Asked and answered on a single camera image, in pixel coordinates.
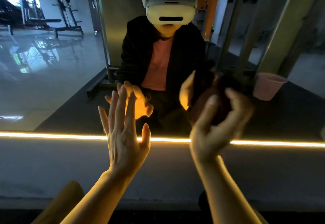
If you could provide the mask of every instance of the pink cup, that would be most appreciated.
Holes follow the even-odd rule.
[[[253,96],[263,101],[270,101],[286,82],[288,80],[279,75],[260,72],[257,74]]]

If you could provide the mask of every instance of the led light strip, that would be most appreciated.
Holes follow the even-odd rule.
[[[54,138],[69,140],[106,140],[106,136],[87,136],[87,135],[66,135],[66,134],[40,134],[40,133],[16,133],[16,132],[0,132],[0,137],[24,137],[24,138]],[[163,138],[152,137],[152,142],[178,142],[190,143],[190,139],[186,138]],[[231,144],[237,145],[262,145],[262,146],[295,146],[295,147],[322,147],[325,148],[324,142],[283,142],[283,141],[246,141],[234,140]]]

